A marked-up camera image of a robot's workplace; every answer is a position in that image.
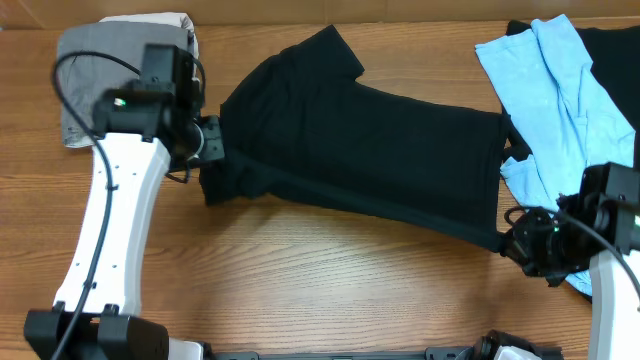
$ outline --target clothing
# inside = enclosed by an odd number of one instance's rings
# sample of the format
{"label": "clothing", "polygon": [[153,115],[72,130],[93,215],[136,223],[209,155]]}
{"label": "clothing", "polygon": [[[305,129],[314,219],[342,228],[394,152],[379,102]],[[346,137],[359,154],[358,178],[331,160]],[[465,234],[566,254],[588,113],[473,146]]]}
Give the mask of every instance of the clothing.
{"label": "clothing", "polygon": [[363,71],[333,26],[260,64],[221,106],[227,158],[200,172],[207,204],[272,193],[499,251],[504,117],[387,94]]}
{"label": "clothing", "polygon": [[[507,35],[530,29],[529,24],[510,21]],[[576,29],[593,59],[591,73],[607,90],[629,124],[640,128],[640,26],[627,29]],[[636,136],[634,166],[640,169],[640,137]]]}
{"label": "clothing", "polygon": [[100,22],[106,21],[164,24],[185,29],[189,32],[189,52],[193,54],[196,59],[200,56],[200,52],[198,50],[198,39],[196,38],[196,28],[193,26],[193,21],[191,21],[191,18],[186,13],[164,12],[153,14],[118,15],[107,16],[100,20]]}
{"label": "clothing", "polygon": [[[188,30],[170,25],[101,22],[65,31],[58,41],[58,56],[78,50],[98,51],[120,58],[139,69],[145,44],[169,44],[188,50],[188,36]],[[93,125],[93,103],[102,92],[120,87],[136,77],[121,65],[90,56],[69,60],[62,64],[58,72],[62,91],[89,127]],[[77,148],[92,144],[64,108],[61,125],[65,146]]]}
{"label": "clothing", "polygon": [[[635,131],[590,72],[589,53],[564,15],[534,20],[532,29],[476,53],[532,152],[501,168],[518,203],[556,210],[560,195],[579,192],[587,166],[632,166]],[[588,274],[567,281],[591,294]]]}
{"label": "clothing", "polygon": [[500,346],[495,360],[542,360],[540,357],[515,346]]}

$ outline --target black cable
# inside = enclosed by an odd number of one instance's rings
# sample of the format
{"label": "black cable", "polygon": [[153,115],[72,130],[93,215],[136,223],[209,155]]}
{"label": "black cable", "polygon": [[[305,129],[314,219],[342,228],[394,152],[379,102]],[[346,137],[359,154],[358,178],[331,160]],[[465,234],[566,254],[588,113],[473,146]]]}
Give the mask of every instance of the black cable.
{"label": "black cable", "polygon": [[189,182],[189,179],[191,178],[191,168],[189,167],[189,163],[185,162],[185,174],[184,174],[184,179],[180,179],[177,176],[174,176],[173,174],[170,173],[166,173],[164,175],[165,177],[167,177],[167,179],[171,179],[175,182],[179,182],[181,184],[186,184]]}
{"label": "black cable", "polygon": [[67,344],[69,343],[69,340],[71,339],[71,336],[73,335],[73,330],[78,324],[78,320],[80,319],[80,315],[82,314],[82,309],[84,308],[84,305],[87,302],[87,298],[89,297],[89,292],[91,291],[91,288],[93,286],[93,278],[98,268],[98,260],[100,259],[100,253],[102,252],[102,246],[104,244],[105,235],[107,233],[107,227],[109,225],[109,217],[111,216],[111,202],[113,199],[113,190],[114,190],[113,176],[111,174],[111,165],[109,164],[109,159],[107,158],[106,152],[102,148],[102,145],[100,145],[100,143],[97,141],[95,135],[93,134],[93,131],[89,129],[89,126],[87,126],[87,124],[82,120],[80,115],[73,109],[69,101],[65,98],[64,94],[62,93],[62,89],[60,88],[60,82],[58,80],[58,70],[61,64],[67,61],[68,59],[72,57],[77,57],[77,56],[96,56],[96,57],[101,57],[107,60],[111,60],[113,62],[116,62],[126,67],[127,69],[133,71],[134,73],[140,75],[140,71],[138,69],[126,63],[125,61],[120,60],[114,56],[95,52],[95,51],[74,51],[74,52],[65,54],[61,56],[58,59],[58,61],[56,61],[55,65],[53,66],[53,70],[51,72],[51,83],[53,85],[53,89],[56,92],[56,95],[62,102],[62,105],[65,107],[65,109],[67,109],[69,114],[71,114],[71,117],[73,117],[73,120],[75,120],[75,122],[82,129],[82,131],[84,131],[89,136],[89,138],[91,139],[91,142],[93,142],[93,145],[96,147],[96,149],[98,150],[98,153],[100,154],[100,158],[102,158],[102,162],[104,163],[105,173],[107,175],[107,201],[105,204],[104,216],[102,218],[102,226],[100,227],[100,234],[98,235],[96,248],[93,252],[91,265],[89,265],[89,272],[87,273],[87,279],[83,284],[82,293],[80,294],[80,299],[78,300],[78,305],[76,306],[76,309],[73,312],[71,321],[69,322],[67,329],[62,335],[62,338],[58,343],[58,347],[56,348],[56,351],[53,353],[53,356],[51,357],[52,360],[59,359],[62,353],[64,352]]}
{"label": "black cable", "polygon": [[[526,210],[529,209],[535,209],[535,207],[528,207],[528,206],[514,206],[512,208],[510,208],[509,210],[505,211],[504,213],[504,221],[507,222],[507,224],[513,226],[516,226],[515,221],[511,220],[511,214],[513,214],[516,211],[524,211],[526,212]],[[534,226],[529,226],[527,227],[527,229],[530,229],[532,231],[549,231],[549,230],[553,230],[555,228],[557,228],[558,226],[564,225],[564,223],[558,222],[558,223],[554,223],[554,224],[550,224],[550,225],[534,225]]]}
{"label": "black cable", "polygon": [[631,267],[629,267],[629,264],[627,264],[627,261],[622,257],[622,254],[620,254],[618,252],[618,250],[616,250],[616,248],[613,245],[611,245],[611,243],[609,243],[607,241],[607,239],[602,237],[602,235],[598,234],[595,230],[590,228],[588,225],[586,225],[582,221],[574,218],[573,216],[571,216],[571,215],[569,215],[569,214],[567,214],[567,213],[565,213],[563,211],[553,211],[553,210],[545,209],[543,207],[535,207],[535,206],[515,206],[515,207],[507,210],[507,212],[509,214],[511,214],[511,213],[513,213],[513,211],[533,210],[533,209],[542,209],[542,210],[544,210],[544,211],[546,211],[546,212],[548,212],[550,214],[554,214],[554,215],[560,217],[562,220],[565,220],[567,222],[572,223],[573,225],[575,225],[578,228],[580,228],[580,230],[582,230],[585,233],[587,233],[587,235],[589,235],[592,238],[594,238],[605,249],[609,250],[609,252],[611,252],[613,257],[615,257],[616,260],[618,260],[618,262],[620,263],[620,266],[622,266],[624,271],[627,273],[627,276],[629,276],[629,280],[631,280],[631,283],[633,284],[633,287],[635,288],[636,293],[638,294],[638,299],[640,299],[640,282],[638,282],[638,278],[633,273],[633,270],[631,270]]}

